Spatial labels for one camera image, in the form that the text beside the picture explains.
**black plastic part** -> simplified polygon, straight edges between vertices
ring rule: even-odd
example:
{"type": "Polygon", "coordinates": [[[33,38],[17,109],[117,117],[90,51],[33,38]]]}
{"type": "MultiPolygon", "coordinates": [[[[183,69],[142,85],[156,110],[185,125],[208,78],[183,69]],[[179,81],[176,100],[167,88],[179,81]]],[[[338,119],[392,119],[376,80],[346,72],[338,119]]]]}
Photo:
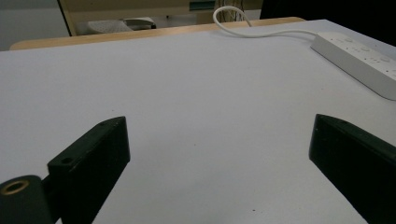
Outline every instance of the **black plastic part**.
{"type": "Polygon", "coordinates": [[[349,122],[317,115],[309,158],[368,223],[396,223],[396,147],[349,122]]]}
{"type": "Polygon", "coordinates": [[[101,122],[49,162],[63,224],[95,219],[130,160],[126,129],[125,117],[101,122]]]}
{"type": "Polygon", "coordinates": [[[0,185],[0,223],[53,223],[40,177],[25,175],[0,185]]]}

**power strip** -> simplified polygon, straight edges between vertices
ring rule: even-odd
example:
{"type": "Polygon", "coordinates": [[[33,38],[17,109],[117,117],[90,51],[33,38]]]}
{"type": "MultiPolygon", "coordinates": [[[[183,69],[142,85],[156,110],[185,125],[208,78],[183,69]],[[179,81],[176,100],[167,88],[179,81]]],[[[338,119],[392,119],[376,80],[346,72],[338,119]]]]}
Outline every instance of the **power strip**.
{"type": "Polygon", "coordinates": [[[349,36],[318,33],[311,48],[377,94],[396,101],[396,62],[349,36]]]}

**table surface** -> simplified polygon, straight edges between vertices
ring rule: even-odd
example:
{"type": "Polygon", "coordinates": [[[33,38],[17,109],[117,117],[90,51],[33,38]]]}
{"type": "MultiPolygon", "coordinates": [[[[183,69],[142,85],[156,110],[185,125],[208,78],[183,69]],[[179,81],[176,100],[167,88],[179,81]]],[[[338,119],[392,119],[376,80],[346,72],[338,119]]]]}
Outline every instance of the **table surface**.
{"type": "MultiPolygon", "coordinates": [[[[251,23],[253,26],[264,26],[264,25],[275,25],[275,24],[289,23],[296,21],[303,21],[303,19],[298,17],[286,17],[286,18],[266,19],[266,20],[254,20],[251,21],[251,23]]],[[[224,22],[223,25],[229,28],[248,26],[248,24],[245,21],[224,22]]],[[[68,45],[77,45],[77,44],[144,38],[144,37],[152,37],[152,36],[160,36],[160,35],[178,35],[178,34],[210,31],[210,30],[218,30],[218,29],[219,27],[216,24],[210,23],[210,24],[201,24],[201,25],[192,25],[192,26],[179,26],[179,27],[169,27],[169,28],[153,29],[153,30],[115,33],[115,34],[80,35],[80,36],[70,36],[70,37],[60,37],[60,38],[25,40],[13,44],[10,47],[10,49],[49,48],[49,47],[57,47],[57,46],[68,46],[68,45]]]]}
{"type": "MultiPolygon", "coordinates": [[[[333,22],[235,28],[342,32],[333,22]]],[[[125,116],[132,160],[94,223],[361,224],[308,158],[316,114],[396,145],[396,102],[289,33],[221,30],[0,52],[0,182],[47,162],[102,120],[125,116]]]]}

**white wall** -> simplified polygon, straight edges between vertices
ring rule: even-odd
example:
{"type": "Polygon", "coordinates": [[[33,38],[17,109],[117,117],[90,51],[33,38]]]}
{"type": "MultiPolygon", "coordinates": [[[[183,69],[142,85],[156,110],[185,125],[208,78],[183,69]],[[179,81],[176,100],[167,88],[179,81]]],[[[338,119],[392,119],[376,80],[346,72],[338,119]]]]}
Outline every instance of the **white wall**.
{"type": "Polygon", "coordinates": [[[56,0],[0,0],[0,50],[19,41],[69,36],[56,0]]]}

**white cord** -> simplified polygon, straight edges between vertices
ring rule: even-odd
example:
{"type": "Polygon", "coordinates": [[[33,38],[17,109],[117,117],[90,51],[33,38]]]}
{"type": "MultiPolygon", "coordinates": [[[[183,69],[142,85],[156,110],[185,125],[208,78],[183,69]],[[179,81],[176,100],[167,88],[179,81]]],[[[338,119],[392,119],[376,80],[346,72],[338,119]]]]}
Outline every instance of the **white cord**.
{"type": "Polygon", "coordinates": [[[223,26],[219,21],[218,21],[218,14],[219,12],[223,11],[223,10],[234,10],[236,12],[238,12],[240,15],[242,15],[242,17],[244,18],[244,20],[247,22],[248,26],[252,26],[250,20],[248,19],[248,17],[245,15],[245,13],[239,9],[238,7],[219,7],[218,9],[216,9],[216,11],[213,13],[213,21],[215,22],[215,24],[221,28],[222,30],[224,30],[225,32],[228,32],[232,35],[238,35],[238,36],[242,36],[242,37],[247,37],[247,38],[258,38],[258,37],[267,37],[270,35],[279,35],[279,34],[283,34],[283,33],[303,33],[303,34],[309,34],[309,35],[317,35],[316,32],[312,32],[312,31],[307,31],[307,30],[281,30],[281,31],[275,31],[272,33],[265,33],[265,34],[257,34],[257,35],[249,35],[249,34],[243,34],[243,33],[239,33],[236,32],[232,29],[229,29],[225,26],[223,26]]]}

